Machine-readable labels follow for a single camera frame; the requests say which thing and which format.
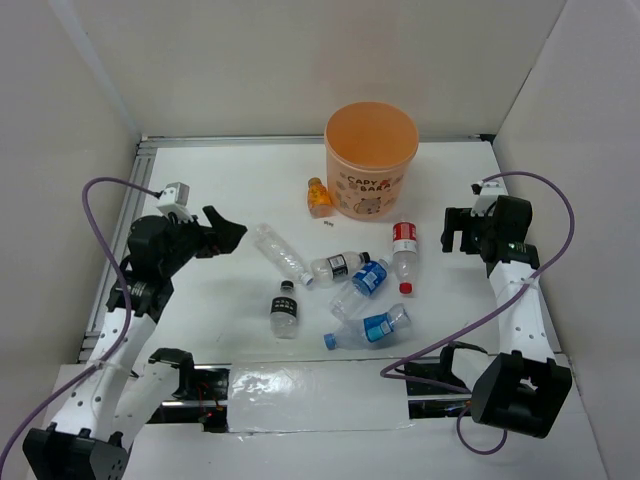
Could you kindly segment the clear crushed bottle no label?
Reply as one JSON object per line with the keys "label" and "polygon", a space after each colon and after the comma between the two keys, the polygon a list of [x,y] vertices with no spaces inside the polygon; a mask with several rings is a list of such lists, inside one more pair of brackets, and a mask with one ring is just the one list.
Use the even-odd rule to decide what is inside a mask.
{"label": "clear crushed bottle no label", "polygon": [[302,257],[268,224],[259,224],[254,245],[288,280],[309,287],[314,277]]}

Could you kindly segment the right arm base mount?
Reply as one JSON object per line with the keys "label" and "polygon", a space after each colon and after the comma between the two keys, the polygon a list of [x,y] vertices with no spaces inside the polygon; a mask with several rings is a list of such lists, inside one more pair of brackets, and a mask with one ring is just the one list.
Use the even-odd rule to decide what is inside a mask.
{"label": "right arm base mount", "polygon": [[[394,373],[465,387],[464,382],[446,372],[436,358],[407,363],[396,367]],[[470,393],[460,393],[431,384],[406,381],[405,387],[410,420],[453,418],[471,400]]]}

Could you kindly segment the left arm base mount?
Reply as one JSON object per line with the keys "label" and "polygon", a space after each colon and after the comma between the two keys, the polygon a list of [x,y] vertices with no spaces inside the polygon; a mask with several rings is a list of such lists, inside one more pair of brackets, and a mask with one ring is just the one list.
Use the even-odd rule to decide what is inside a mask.
{"label": "left arm base mount", "polygon": [[196,365],[187,393],[164,400],[147,423],[195,425],[203,432],[226,433],[230,369],[230,365]]}

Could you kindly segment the blue label bottle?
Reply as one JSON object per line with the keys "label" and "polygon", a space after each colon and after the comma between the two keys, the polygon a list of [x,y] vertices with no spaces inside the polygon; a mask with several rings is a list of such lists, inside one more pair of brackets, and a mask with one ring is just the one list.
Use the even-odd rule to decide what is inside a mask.
{"label": "blue label bottle", "polygon": [[390,256],[360,267],[330,302],[330,313],[340,321],[354,318],[373,299],[389,275]]}
{"label": "blue label bottle", "polygon": [[347,320],[333,332],[325,334],[323,341],[330,351],[375,350],[395,343],[397,332],[410,326],[411,318],[406,306],[399,303],[381,314]]}

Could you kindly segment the black label bottle short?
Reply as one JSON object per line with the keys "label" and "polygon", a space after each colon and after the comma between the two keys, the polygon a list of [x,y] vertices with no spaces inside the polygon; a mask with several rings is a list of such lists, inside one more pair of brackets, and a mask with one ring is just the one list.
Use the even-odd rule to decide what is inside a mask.
{"label": "black label bottle short", "polygon": [[293,339],[299,325],[298,302],[291,280],[280,283],[279,290],[270,305],[270,326],[276,338]]}

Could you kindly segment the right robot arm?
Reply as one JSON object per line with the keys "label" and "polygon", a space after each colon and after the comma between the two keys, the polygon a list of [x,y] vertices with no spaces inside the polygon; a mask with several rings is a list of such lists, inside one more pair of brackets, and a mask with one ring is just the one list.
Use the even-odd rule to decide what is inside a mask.
{"label": "right robot arm", "polygon": [[480,211],[446,209],[442,249],[477,254],[502,311],[498,314],[499,352],[451,342],[443,348],[436,379],[448,392],[464,386],[471,393],[471,416],[479,424],[546,437],[568,396],[572,376],[557,364],[546,335],[541,296],[534,278],[539,258],[525,238],[533,217],[531,204],[499,195]]}

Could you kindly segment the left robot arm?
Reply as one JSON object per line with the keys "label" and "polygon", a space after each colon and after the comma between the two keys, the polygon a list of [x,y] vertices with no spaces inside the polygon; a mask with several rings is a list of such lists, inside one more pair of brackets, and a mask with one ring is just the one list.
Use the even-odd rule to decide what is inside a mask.
{"label": "left robot arm", "polygon": [[196,217],[138,218],[130,227],[127,255],[107,300],[98,342],[80,381],[45,428],[33,428],[22,449],[38,479],[120,479],[134,439],[169,396],[189,397],[197,374],[191,353],[162,347],[150,355],[136,380],[134,364],[154,333],[171,298],[173,276],[194,258],[232,253],[244,225],[224,219],[213,207]]}

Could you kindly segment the small orange juice bottle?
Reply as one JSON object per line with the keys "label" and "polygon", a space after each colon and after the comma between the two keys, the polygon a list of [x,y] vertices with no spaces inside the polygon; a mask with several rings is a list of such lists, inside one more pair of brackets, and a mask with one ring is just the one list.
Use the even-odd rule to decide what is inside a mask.
{"label": "small orange juice bottle", "polygon": [[333,206],[327,188],[318,177],[308,180],[307,206],[313,218],[324,218],[331,215]]}

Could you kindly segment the red label cola bottle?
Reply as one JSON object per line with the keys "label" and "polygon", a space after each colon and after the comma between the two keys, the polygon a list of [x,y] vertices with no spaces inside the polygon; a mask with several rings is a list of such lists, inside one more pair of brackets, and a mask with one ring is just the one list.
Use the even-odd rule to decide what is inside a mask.
{"label": "red label cola bottle", "polygon": [[393,225],[392,250],[399,292],[411,295],[418,275],[418,242],[414,223],[400,220]]}

